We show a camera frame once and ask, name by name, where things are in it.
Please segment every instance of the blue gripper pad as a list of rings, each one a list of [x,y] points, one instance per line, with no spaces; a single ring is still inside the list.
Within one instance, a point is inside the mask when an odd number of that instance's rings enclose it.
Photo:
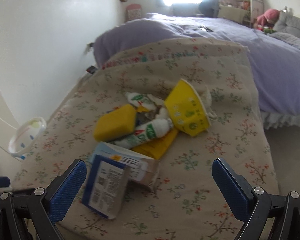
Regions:
[[[237,220],[247,222],[250,218],[249,199],[218,160],[215,160],[212,163],[212,176],[228,203],[234,217]]]
[[[86,164],[84,161],[80,161],[52,197],[49,205],[49,218],[52,224],[63,220],[84,183],[86,175]]]

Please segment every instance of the cardboard box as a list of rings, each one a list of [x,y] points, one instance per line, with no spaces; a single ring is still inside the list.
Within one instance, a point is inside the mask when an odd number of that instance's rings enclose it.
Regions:
[[[131,181],[144,186],[152,192],[156,190],[160,171],[159,160],[104,142],[99,143],[95,148],[89,159],[90,163],[93,163],[96,155],[128,165],[131,168],[129,174]]]
[[[106,219],[114,219],[121,208],[130,167],[97,155],[83,193],[82,204]]]

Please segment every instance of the yellow paper bowl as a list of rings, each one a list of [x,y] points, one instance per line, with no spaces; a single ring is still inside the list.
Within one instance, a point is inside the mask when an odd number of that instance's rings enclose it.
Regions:
[[[194,87],[181,79],[164,102],[174,126],[191,136],[210,127],[204,105]]]

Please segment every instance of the pink chair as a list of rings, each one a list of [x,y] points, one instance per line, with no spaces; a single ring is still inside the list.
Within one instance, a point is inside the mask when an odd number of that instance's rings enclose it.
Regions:
[[[127,6],[127,22],[141,19],[142,8],[140,4],[130,4]]]

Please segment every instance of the white bed ruffle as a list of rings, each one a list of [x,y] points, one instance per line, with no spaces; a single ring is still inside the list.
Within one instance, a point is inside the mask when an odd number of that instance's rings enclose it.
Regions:
[[[265,129],[292,125],[300,127],[300,115],[267,113],[261,111],[261,117]]]

